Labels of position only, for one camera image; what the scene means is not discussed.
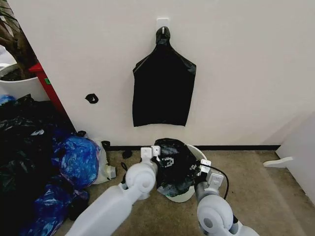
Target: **white wall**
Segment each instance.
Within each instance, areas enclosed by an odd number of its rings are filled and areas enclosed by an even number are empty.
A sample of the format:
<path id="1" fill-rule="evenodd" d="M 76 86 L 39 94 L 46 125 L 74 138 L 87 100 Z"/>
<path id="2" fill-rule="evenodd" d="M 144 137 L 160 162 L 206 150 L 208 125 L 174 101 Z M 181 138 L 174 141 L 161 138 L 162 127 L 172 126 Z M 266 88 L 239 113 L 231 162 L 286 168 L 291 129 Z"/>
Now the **white wall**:
<path id="1" fill-rule="evenodd" d="M 315 113 L 286 138 L 277 154 L 293 157 L 287 168 L 315 204 Z"/>
<path id="2" fill-rule="evenodd" d="M 113 145 L 280 144 L 315 111 L 313 0 L 9 3 L 75 127 Z M 172 46 L 197 65 L 189 119 L 134 128 L 132 69 L 162 16 Z M 92 92 L 95 105 L 84 99 Z"/>

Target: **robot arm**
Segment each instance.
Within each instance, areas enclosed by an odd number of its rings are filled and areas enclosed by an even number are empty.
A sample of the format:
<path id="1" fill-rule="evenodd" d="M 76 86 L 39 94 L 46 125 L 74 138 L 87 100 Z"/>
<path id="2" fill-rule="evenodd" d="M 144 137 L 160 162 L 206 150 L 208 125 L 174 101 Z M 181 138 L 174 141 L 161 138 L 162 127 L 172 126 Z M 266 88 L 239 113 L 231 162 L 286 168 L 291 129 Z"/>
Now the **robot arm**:
<path id="1" fill-rule="evenodd" d="M 211 172 L 210 161 L 201 160 L 201 164 L 201 171 L 195 180 L 195 193 L 198 200 L 197 217 L 203 233 L 211 236 L 259 236 L 255 230 L 236 219 L 229 203 L 219 196 L 223 175 Z"/>
<path id="2" fill-rule="evenodd" d="M 159 146 L 141 148 L 141 163 L 130 167 L 126 183 L 108 188 L 74 222 L 66 236 L 109 236 L 130 215 L 132 205 L 146 199 L 156 182 L 157 166 L 151 162 Z"/>

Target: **potted plant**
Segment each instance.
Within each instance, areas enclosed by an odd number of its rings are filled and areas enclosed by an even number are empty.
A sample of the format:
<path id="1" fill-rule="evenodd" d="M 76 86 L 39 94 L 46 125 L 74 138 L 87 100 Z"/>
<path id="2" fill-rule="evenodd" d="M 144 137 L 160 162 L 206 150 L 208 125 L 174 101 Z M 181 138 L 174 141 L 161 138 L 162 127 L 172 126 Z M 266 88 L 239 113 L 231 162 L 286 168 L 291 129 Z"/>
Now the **potted plant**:
<path id="1" fill-rule="evenodd" d="M 6 0 L 0 0 L 0 45 L 16 61 L 0 69 L 0 94 L 20 97 L 31 93 L 37 100 L 48 100 L 38 78 L 29 72 L 38 60 Z"/>

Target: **beige carpet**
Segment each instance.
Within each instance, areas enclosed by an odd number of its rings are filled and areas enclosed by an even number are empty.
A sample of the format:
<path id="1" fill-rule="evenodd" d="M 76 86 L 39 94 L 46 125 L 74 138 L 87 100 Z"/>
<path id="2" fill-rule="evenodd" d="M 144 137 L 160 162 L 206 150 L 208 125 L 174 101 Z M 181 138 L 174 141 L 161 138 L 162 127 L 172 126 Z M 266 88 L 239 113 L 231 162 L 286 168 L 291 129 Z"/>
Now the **beige carpet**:
<path id="1" fill-rule="evenodd" d="M 314 236 L 315 208 L 287 169 L 266 169 L 264 161 L 277 159 L 271 151 L 203 151 L 214 167 L 225 171 L 230 179 L 227 201 L 239 220 L 254 228 L 260 236 Z M 108 152 L 110 165 L 118 177 L 89 187 L 90 202 L 109 186 L 118 184 L 128 167 L 139 162 L 134 151 L 127 160 L 121 151 Z M 137 201 L 129 218 L 115 231 L 115 236 L 200 236 L 193 196 L 185 203 L 174 203 L 155 189 L 151 196 Z M 64 236 L 72 222 L 66 220 L 55 235 Z"/>

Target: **trash bin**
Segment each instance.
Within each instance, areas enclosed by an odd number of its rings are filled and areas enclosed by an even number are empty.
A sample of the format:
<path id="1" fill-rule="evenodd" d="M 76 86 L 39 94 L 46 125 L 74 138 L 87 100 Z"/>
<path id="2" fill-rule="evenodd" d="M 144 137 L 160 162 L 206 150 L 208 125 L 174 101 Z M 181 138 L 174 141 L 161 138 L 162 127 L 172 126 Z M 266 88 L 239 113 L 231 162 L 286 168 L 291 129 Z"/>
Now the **trash bin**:
<path id="1" fill-rule="evenodd" d="M 196 159 L 207 160 L 206 156 L 198 148 L 194 147 L 193 145 L 189 145 L 189 144 L 187 144 L 187 147 L 192 152 L 192 154 L 196 157 Z M 193 196 L 194 193 L 195 193 L 194 186 L 190 186 L 188 192 L 186 192 L 184 194 L 177 195 L 176 197 L 168 197 L 168 196 L 166 196 L 166 197 L 173 202 L 183 203 L 183 202 L 188 201 Z"/>

